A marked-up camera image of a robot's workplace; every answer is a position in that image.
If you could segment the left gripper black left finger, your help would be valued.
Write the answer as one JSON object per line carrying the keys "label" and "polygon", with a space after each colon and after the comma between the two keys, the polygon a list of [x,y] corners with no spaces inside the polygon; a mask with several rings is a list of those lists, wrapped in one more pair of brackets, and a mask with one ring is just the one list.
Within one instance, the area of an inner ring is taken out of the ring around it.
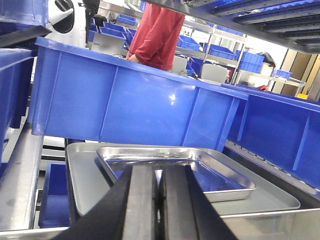
{"label": "left gripper black left finger", "polygon": [[157,190],[151,166],[127,166],[102,199],[54,239],[157,240]]}

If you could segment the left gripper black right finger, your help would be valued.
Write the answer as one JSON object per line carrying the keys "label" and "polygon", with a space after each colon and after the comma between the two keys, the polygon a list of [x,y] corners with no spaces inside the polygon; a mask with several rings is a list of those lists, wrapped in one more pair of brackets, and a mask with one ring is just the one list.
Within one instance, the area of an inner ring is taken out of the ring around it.
{"label": "left gripper black right finger", "polygon": [[190,166],[164,166],[159,197],[161,240],[237,239],[203,193]]}

